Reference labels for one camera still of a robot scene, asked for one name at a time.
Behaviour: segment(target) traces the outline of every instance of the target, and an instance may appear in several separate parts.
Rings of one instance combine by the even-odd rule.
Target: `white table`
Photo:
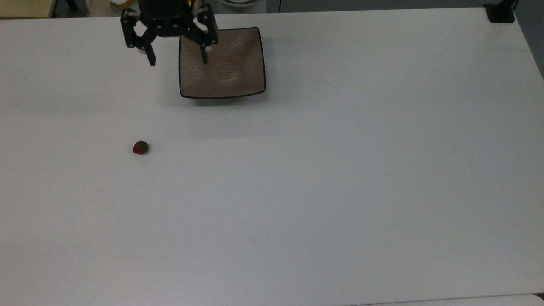
[[[217,16],[267,91],[178,92],[117,18],[0,21],[1,305],[544,291],[544,82],[484,9]],[[131,152],[138,140],[151,152]]]

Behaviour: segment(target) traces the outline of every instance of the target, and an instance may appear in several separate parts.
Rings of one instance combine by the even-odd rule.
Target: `black stand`
[[[503,0],[499,4],[484,4],[487,18],[493,23],[513,23],[516,18],[512,11],[515,0]]]

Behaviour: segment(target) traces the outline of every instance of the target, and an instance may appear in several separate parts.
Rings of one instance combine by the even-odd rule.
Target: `strawberry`
[[[147,154],[147,152],[149,152],[149,145],[147,144],[147,142],[140,140],[134,145],[132,151],[138,155]]]

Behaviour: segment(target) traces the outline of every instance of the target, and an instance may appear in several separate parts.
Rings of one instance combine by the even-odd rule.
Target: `black robotic arm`
[[[121,14],[121,26],[125,42],[129,48],[145,51],[151,66],[155,66],[155,53],[151,43],[157,36],[185,36],[200,46],[202,61],[208,62],[206,52],[219,42],[217,24],[212,7],[205,4],[192,9],[187,0],[138,0],[140,13],[124,9]],[[207,30],[200,29],[193,21],[205,25]],[[146,27],[144,35],[137,36],[134,26],[141,21]]]

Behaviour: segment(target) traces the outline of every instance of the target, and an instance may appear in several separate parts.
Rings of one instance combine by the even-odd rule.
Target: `brown plate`
[[[180,38],[180,92],[194,99],[222,99],[260,94],[266,89],[259,28],[219,31],[219,43],[202,62],[200,47]]]

